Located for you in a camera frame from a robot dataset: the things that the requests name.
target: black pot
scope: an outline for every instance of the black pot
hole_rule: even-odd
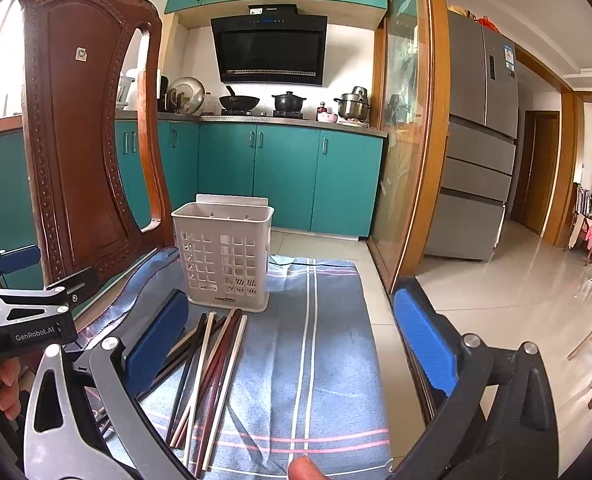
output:
[[[233,89],[229,85],[227,85],[226,88],[229,90],[231,95],[223,95],[223,97],[218,98],[220,104],[222,104],[222,107],[225,110],[232,110],[234,112],[248,112],[260,102],[258,97],[234,94]]]
[[[298,97],[294,92],[287,92],[282,95],[272,95],[274,98],[274,107],[278,112],[300,112],[302,110],[302,102],[306,97]]]

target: blue gripper pad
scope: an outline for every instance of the blue gripper pad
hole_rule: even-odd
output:
[[[420,305],[403,288],[394,295],[394,316],[431,386],[449,396],[458,382],[456,356]]]
[[[188,316],[187,296],[177,290],[125,361],[124,386],[128,394],[135,397],[150,386],[178,340]]]
[[[41,261],[41,250],[35,245],[7,251],[0,255],[0,272],[9,274],[37,264]]]

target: brown door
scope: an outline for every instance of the brown door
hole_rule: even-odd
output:
[[[560,113],[528,111],[520,174],[511,218],[540,234],[556,176]]]

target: human hand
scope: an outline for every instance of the human hand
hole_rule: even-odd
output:
[[[289,480],[329,480],[307,455],[301,455],[289,464],[287,477]]]
[[[0,411],[5,413],[9,420],[14,420],[20,413],[20,400],[18,400],[18,375],[20,362],[17,358],[7,359],[0,364]]]

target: refrigerator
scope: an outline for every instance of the refrigerator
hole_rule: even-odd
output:
[[[515,45],[448,12],[447,156],[425,254],[489,260],[511,184],[518,133]]]

